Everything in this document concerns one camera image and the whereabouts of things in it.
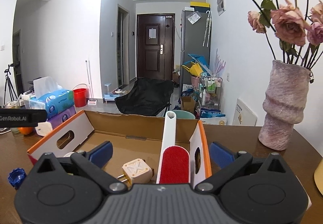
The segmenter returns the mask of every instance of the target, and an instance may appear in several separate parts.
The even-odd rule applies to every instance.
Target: wooden table
[[[205,125],[208,144],[218,141],[234,152],[248,151],[257,157],[267,157],[271,149],[258,141],[260,127],[211,126]],[[0,135],[0,223],[21,223],[14,208],[13,200],[16,191],[8,183],[7,177],[11,170],[22,167],[28,173],[32,164],[26,151],[40,139],[37,135],[14,137],[12,133]],[[323,223],[323,196],[314,183],[313,174],[322,157],[296,131],[285,151],[279,152],[298,176],[313,203],[305,213],[302,224]]]

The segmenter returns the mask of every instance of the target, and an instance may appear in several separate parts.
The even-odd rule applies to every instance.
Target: purple tissue pack
[[[53,131],[57,126],[65,122],[67,119],[76,114],[75,107],[72,106],[65,111],[59,113],[58,115],[53,116],[48,119],[46,122],[38,123],[38,126],[35,127],[36,132],[40,136],[46,136],[51,131]]]

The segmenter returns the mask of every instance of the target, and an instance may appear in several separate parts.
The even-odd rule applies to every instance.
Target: red lint brush pad
[[[159,184],[190,182],[190,155],[181,146],[167,147],[163,152]]]

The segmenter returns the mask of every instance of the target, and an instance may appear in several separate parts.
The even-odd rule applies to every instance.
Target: flower
[[[315,22],[307,32],[307,39],[313,45],[319,45],[323,42],[323,24]]]
[[[320,1],[319,4],[316,4],[313,8],[311,8],[311,20],[313,22],[323,23],[323,3]]]
[[[252,30],[256,30],[256,33],[266,33],[265,26],[259,22],[260,14],[256,11],[248,12],[248,22],[252,27]]]
[[[303,19],[299,8],[295,8],[289,0],[285,0],[287,6],[280,5],[278,10],[272,10],[270,16],[276,28],[275,35],[283,41],[298,46],[305,45],[305,29],[310,26]]]

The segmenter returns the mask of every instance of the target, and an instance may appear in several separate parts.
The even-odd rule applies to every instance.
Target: pink textured vase
[[[274,150],[285,150],[294,124],[303,120],[310,71],[273,60],[263,108],[267,112],[259,141]]]

